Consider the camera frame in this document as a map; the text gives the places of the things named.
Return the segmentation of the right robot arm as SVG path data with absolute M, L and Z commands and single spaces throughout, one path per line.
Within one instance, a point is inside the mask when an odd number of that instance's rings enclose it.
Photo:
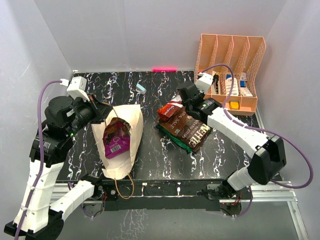
M 250 129 L 248 125 L 230 115 L 213 98 L 205 98 L 193 82 L 177 87 L 186 113 L 207 126 L 214 128 L 238 146 L 250 157 L 250 163 L 230 174 L 210 193 L 233 199 L 241 190 L 252 184 L 268 184 L 287 164 L 284 141 L 279 136 L 269 137 L 264 130 Z

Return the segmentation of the red brown snack box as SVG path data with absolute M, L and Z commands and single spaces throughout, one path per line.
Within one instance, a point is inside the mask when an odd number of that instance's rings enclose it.
M 185 107 L 182 107 L 166 122 L 161 121 L 158 117 L 156 123 L 191 147 L 193 153 L 199 151 L 212 131 L 211 127 L 188 115 Z

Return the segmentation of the purple snack packet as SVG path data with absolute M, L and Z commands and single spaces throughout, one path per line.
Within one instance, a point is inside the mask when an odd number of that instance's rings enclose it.
M 130 138 L 130 125 L 123 119 L 113 118 L 103 133 L 105 157 L 112 159 L 129 151 Z

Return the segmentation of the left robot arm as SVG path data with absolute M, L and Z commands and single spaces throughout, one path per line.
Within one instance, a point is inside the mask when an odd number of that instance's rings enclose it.
M 46 107 L 45 121 L 40 124 L 30 150 L 29 177 L 21 207 L 4 232 L 18 239 L 55 240 L 68 216 L 85 200 L 103 195 L 101 178 L 90 174 L 59 200 L 51 203 L 57 177 L 73 147 L 73 137 L 88 124 L 105 121 L 113 107 L 99 102 L 94 95 L 58 96 Z

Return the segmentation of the brown paper bag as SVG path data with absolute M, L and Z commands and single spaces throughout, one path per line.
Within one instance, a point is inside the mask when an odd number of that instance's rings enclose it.
M 135 191 L 135 185 L 130 175 L 140 146 L 144 119 L 139 104 L 114 106 L 111 112 L 101 122 L 92 124 L 93 136 L 99 157 L 103 163 L 103 175 L 114 181 L 118 195 L 127 200 Z M 123 196 L 118 187 L 118 181 L 128 177 L 132 190 L 128 196 Z

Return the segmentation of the green chips bag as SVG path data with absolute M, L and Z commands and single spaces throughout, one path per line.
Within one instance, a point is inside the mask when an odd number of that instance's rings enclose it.
M 185 144 L 184 142 L 182 142 L 180 139 L 178 139 L 177 137 L 173 136 L 169 131 L 167 131 L 166 129 L 164 129 L 160 124 L 157 124 L 155 126 L 155 128 L 161 132 L 163 132 L 166 136 L 168 136 L 175 144 L 177 144 L 179 147 L 181 147 L 182 149 L 186 150 L 186 152 L 189 154 L 193 151 L 193 149 L 191 147 L 189 147 L 187 144 Z

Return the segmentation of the red Doritos chips bag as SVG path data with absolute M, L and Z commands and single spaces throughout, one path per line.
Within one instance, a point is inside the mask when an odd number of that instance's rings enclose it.
M 159 119 L 167 122 L 177 111 L 183 107 L 180 95 L 173 97 L 168 103 L 157 110 Z

